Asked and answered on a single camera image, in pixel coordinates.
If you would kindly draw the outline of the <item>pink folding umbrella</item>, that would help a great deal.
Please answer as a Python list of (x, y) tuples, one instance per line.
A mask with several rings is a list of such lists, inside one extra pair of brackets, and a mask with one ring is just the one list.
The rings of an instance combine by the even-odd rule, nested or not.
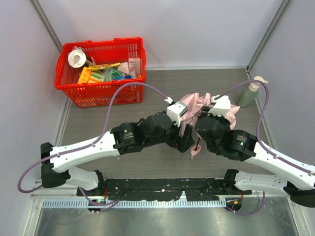
[[(211, 95), (205, 93), (201, 96), (199, 93), (192, 93), (185, 95), (180, 101), (185, 103), (188, 107), (188, 111), (181, 118), (181, 130), (180, 133), (183, 135), (186, 124), (190, 124), (195, 127), (197, 121), (201, 117), (202, 108), (209, 107), (212, 108), (211, 104)], [(229, 122), (230, 129), (234, 129), (236, 126), (236, 117), (235, 114), (239, 111), (240, 107), (231, 104), (231, 108), (224, 118)]]

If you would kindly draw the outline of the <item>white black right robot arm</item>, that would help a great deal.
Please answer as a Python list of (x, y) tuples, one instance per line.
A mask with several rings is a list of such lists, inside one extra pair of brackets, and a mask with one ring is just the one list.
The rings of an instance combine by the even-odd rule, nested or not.
[(297, 161), (243, 130), (231, 130), (229, 121), (213, 115), (200, 118), (195, 129), (209, 152), (229, 160), (246, 162), (271, 172), (269, 175), (228, 170), (228, 183), (242, 191), (257, 190), (288, 196), (304, 207), (315, 206), (315, 167)]

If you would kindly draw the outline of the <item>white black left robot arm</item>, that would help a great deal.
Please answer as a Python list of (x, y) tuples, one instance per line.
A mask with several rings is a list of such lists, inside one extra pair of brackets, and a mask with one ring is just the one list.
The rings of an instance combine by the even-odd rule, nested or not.
[(41, 166), (44, 188), (55, 188), (64, 184), (81, 187), (85, 191), (104, 188), (104, 178), (98, 170), (88, 172), (78, 165), (104, 157), (141, 152), (144, 148), (166, 143), (179, 152), (186, 152), (194, 145), (192, 126), (187, 124), (185, 132), (165, 113), (159, 112), (139, 122), (122, 123), (107, 131), (102, 138), (94, 138), (63, 147), (49, 143), (41, 145), (41, 155), (52, 158)]

